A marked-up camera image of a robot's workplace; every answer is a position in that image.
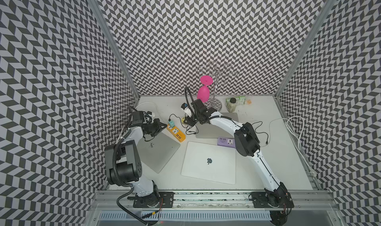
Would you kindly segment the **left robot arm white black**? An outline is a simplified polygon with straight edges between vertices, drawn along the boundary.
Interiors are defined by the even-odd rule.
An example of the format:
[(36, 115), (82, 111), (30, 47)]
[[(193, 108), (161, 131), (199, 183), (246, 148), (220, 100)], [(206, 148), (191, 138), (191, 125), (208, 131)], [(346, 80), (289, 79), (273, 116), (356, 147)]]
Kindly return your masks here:
[(128, 106), (127, 123), (116, 142), (105, 148), (106, 176), (110, 185), (129, 187), (135, 200), (144, 207), (160, 204), (160, 194), (154, 181), (143, 176), (137, 145), (146, 135), (154, 139), (167, 127), (152, 112), (138, 111)]

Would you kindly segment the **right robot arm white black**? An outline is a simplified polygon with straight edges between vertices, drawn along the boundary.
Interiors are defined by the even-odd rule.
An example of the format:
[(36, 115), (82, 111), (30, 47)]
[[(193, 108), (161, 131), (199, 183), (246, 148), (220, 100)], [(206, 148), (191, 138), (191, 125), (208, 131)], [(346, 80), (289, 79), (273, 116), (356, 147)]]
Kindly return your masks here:
[(250, 157), (257, 174), (260, 176), (270, 207), (283, 207), (289, 213), (294, 208), (294, 201), (283, 182), (273, 173), (261, 152), (260, 140), (249, 122), (239, 123), (214, 108), (207, 108), (199, 99), (194, 99), (188, 87), (185, 87), (186, 102), (182, 105), (185, 112), (184, 123), (193, 127), (197, 123), (219, 127), (234, 137), (237, 152), (243, 157)]

